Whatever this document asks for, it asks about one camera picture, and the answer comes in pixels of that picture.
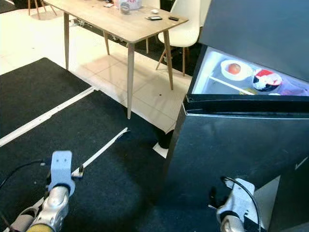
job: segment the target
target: wire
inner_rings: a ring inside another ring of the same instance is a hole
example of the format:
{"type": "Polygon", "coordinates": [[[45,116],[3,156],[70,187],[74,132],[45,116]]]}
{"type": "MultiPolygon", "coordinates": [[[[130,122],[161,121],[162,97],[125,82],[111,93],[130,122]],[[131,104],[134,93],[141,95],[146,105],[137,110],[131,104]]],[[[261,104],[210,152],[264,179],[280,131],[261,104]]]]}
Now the wire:
{"type": "Polygon", "coordinates": [[[261,214],[260,214],[260,210],[259,210],[259,207],[253,197],[253,195],[249,192],[249,190],[247,190],[246,187],[244,187],[240,182],[238,182],[237,180],[234,180],[233,178],[231,177],[227,177],[227,176],[224,176],[222,177],[222,180],[229,180],[229,181],[232,181],[234,184],[237,184],[238,186],[240,186],[243,190],[245,190],[245,192],[249,195],[249,197],[251,198],[253,204],[254,204],[254,207],[255,207],[255,210],[256,210],[256,216],[257,216],[257,224],[259,226],[259,232],[261,232],[261,228],[262,228],[262,223],[261,223],[261,214]]]}
{"type": "Polygon", "coordinates": [[[45,165],[45,164],[46,164],[45,161],[44,161],[43,159],[36,159],[36,160],[33,160],[33,161],[29,162],[29,163],[25,163],[25,164],[22,164],[22,165],[18,166],[17,168],[13,169],[13,170],[5,177],[5,179],[1,182],[1,184],[0,184],[0,190],[1,190],[1,188],[3,187],[3,185],[8,181],[8,179],[9,179],[14,173],[16,173],[19,169],[22,169],[22,168],[24,168],[24,167],[30,166],[30,165],[35,164],[35,163],[40,163],[40,164],[42,164],[42,165],[45,165]]]}

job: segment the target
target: black refrigerator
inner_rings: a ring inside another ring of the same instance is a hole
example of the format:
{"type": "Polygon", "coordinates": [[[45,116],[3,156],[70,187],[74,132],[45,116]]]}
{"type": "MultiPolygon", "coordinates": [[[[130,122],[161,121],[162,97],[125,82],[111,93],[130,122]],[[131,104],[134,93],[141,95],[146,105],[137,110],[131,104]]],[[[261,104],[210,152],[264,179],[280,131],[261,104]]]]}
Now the black refrigerator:
{"type": "MultiPolygon", "coordinates": [[[[212,1],[167,156],[161,207],[211,217],[213,197],[230,192],[221,176],[259,189],[308,162],[308,12],[303,0],[212,1]]],[[[200,223],[207,231],[209,220],[200,223]]]]}

